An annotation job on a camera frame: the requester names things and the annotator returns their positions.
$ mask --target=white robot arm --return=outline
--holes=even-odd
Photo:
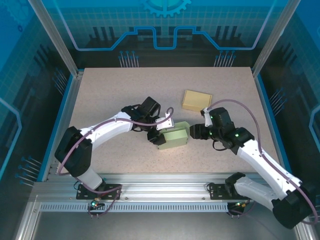
[[[151,143],[155,145],[164,144],[166,142],[165,137],[163,134],[160,134],[159,131],[173,128],[175,125],[171,118],[163,123],[156,124],[165,120],[166,117],[170,115],[166,113],[166,117],[160,118],[159,113],[160,105],[151,97],[148,97],[142,104],[124,107],[115,116],[109,118],[113,120],[109,123],[98,123],[79,130],[74,126],[69,127],[65,131],[54,155],[58,161],[62,163],[71,147],[85,134],[91,132],[73,151],[64,167],[73,177],[87,185],[90,189],[98,191],[104,190],[105,183],[103,179],[90,166],[92,151],[109,139],[138,127],[141,131],[147,132],[147,139]],[[130,121],[155,125],[140,126]]]
[[[286,171],[262,150],[262,154],[273,167],[268,164],[261,155],[254,136],[243,127],[235,128],[228,111],[223,107],[212,110],[205,108],[201,114],[204,117],[204,123],[190,127],[191,137],[202,140],[212,139],[213,148],[215,148],[215,142],[221,142],[225,150],[231,150],[249,163],[269,185],[254,182],[243,173],[237,172],[225,181],[225,190],[231,197],[248,197],[260,203],[270,209],[277,220],[289,229],[312,212],[301,193],[277,170],[300,187],[313,203],[316,198],[314,186],[303,184],[299,178]]]

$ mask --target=green box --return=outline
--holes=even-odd
[[[157,146],[159,150],[171,149],[186,145],[190,135],[190,125],[186,121],[177,122],[174,128],[162,129],[161,134],[164,135],[166,143]]]

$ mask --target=yellow box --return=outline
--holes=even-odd
[[[200,112],[202,109],[207,108],[211,105],[211,99],[211,94],[185,90],[182,108]]]

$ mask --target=glass panel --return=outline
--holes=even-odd
[[[43,2],[79,68],[252,67],[287,0]]]
[[[39,174],[70,73],[28,1],[2,3],[0,238],[9,240]]]
[[[320,2],[300,2],[260,73],[292,172],[304,182],[313,182],[318,195],[319,9]]]

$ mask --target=beige work surface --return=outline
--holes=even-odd
[[[182,109],[185,90],[212,94],[212,103],[235,99],[247,105],[259,122],[262,147],[278,160],[249,67],[86,68],[70,126],[95,125],[125,106],[141,104],[148,96],[161,105],[161,117],[173,107],[176,123],[204,123],[200,113]],[[235,103],[219,106],[228,110],[236,127],[257,136],[254,121],[244,108]],[[189,138],[185,146],[159,151],[147,140],[146,132],[130,131],[98,147],[92,153],[91,166],[100,174],[254,172],[231,151],[214,150],[212,142]]]

